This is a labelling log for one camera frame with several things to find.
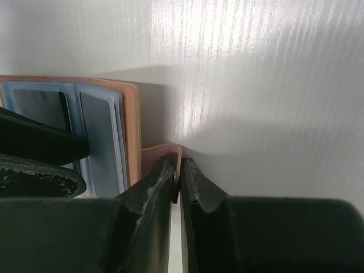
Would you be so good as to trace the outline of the brown leather card holder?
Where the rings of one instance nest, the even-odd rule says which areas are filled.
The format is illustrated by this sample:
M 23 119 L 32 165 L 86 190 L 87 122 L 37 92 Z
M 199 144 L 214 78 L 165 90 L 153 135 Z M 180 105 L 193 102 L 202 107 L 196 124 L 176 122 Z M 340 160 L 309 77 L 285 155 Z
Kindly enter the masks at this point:
M 117 92 L 121 96 L 123 114 L 120 115 L 126 132 L 126 162 L 128 184 L 134 185 L 145 177 L 162 156 L 169 156 L 174 163 L 175 178 L 172 184 L 171 199 L 177 203 L 179 195 L 179 178 L 181 168 L 182 147 L 174 143 L 160 144 L 142 148 L 140 126 L 140 96 L 136 85 L 102 78 L 85 77 L 47 77 L 47 76 L 1 76 L 1 83 L 31 84 L 89 84 L 91 87 L 105 88 Z

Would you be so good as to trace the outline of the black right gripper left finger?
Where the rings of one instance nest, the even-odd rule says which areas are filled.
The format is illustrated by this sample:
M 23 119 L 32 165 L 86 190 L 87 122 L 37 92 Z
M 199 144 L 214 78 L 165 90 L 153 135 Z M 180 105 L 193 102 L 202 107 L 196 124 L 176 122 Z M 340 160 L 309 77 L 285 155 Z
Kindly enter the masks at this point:
M 2 272 L 167 272 L 173 162 L 116 198 L 5 198 Z

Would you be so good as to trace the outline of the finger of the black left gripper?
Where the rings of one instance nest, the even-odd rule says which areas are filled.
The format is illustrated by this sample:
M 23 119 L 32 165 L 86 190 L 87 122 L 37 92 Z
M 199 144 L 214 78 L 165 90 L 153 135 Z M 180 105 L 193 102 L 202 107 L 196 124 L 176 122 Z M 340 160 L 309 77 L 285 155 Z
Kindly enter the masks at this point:
M 68 164 L 89 155 L 88 141 L 1 108 L 1 153 L 48 164 Z
M 1 155 L 2 198 L 73 198 L 85 190 L 85 180 L 72 169 Z

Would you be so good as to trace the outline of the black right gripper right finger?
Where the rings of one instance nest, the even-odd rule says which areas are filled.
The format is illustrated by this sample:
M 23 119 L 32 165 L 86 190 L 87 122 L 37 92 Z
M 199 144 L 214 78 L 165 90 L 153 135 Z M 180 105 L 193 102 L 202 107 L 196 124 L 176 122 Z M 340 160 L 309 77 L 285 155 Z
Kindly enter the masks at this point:
M 346 201 L 230 196 L 191 158 L 180 186 L 184 272 L 363 271 L 363 217 Z

